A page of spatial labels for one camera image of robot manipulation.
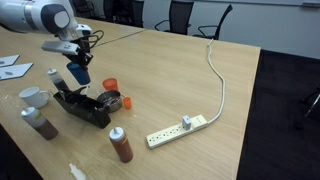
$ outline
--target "white cable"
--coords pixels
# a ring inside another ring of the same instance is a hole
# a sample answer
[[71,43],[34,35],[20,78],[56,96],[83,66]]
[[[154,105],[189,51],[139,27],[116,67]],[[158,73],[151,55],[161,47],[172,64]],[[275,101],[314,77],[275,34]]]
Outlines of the white cable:
[[219,112],[217,113],[217,115],[215,117],[213,117],[209,122],[208,124],[211,124],[213,123],[215,120],[217,120],[219,118],[219,116],[221,115],[222,113],[222,109],[223,109],[223,106],[224,106],[224,97],[225,97],[225,90],[226,90],[226,82],[224,80],[224,78],[221,76],[221,74],[213,67],[212,63],[211,63],[211,44],[213,42],[213,39],[211,39],[211,41],[209,42],[209,44],[207,45],[207,48],[209,48],[209,53],[208,53],[208,63],[211,67],[211,69],[213,70],[213,72],[215,72],[218,77],[220,78],[221,82],[222,82],[222,98],[221,98],[221,104],[220,104],[220,108],[219,108]]

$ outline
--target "spice bottle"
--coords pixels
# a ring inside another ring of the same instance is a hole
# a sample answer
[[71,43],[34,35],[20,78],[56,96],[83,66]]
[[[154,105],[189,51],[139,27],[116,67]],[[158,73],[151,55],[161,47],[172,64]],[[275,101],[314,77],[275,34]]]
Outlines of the spice bottle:
[[21,117],[46,140],[58,135],[57,129],[34,107],[23,107]]
[[58,90],[69,90],[69,87],[67,86],[66,82],[63,80],[60,73],[56,69],[49,68],[48,76]]
[[124,130],[121,127],[113,128],[109,133],[109,138],[120,160],[124,163],[131,161],[133,153]]

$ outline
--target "orange cup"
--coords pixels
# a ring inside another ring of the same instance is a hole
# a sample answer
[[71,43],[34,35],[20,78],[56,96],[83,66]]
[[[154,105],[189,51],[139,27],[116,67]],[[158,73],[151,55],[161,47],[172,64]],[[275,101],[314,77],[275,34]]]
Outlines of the orange cup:
[[108,78],[102,82],[104,89],[118,91],[118,83],[116,78]]
[[122,99],[122,101],[123,101],[123,105],[124,105],[124,107],[125,107],[126,109],[131,109],[132,104],[131,104],[131,98],[130,98],[130,97],[124,97],[124,98]]

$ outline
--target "white power strip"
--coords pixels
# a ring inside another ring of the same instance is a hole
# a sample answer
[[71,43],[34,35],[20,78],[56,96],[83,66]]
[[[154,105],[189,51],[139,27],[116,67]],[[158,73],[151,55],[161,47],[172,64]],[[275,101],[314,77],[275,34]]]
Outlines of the white power strip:
[[202,115],[195,116],[191,118],[190,121],[191,127],[188,130],[186,130],[187,128],[183,127],[183,123],[179,123],[177,125],[148,135],[147,142],[149,148],[156,148],[158,146],[161,146],[162,144],[173,141],[175,139],[178,139],[182,136],[185,136],[187,134],[190,134],[208,126],[208,122],[204,119]]

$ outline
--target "white mug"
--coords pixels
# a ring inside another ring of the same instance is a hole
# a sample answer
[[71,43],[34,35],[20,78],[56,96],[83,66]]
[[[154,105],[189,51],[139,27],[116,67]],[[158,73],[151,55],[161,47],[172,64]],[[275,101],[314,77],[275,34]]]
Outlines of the white mug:
[[42,108],[48,103],[50,98],[49,91],[40,91],[39,87],[30,87],[23,90],[19,97],[24,100],[30,107]]

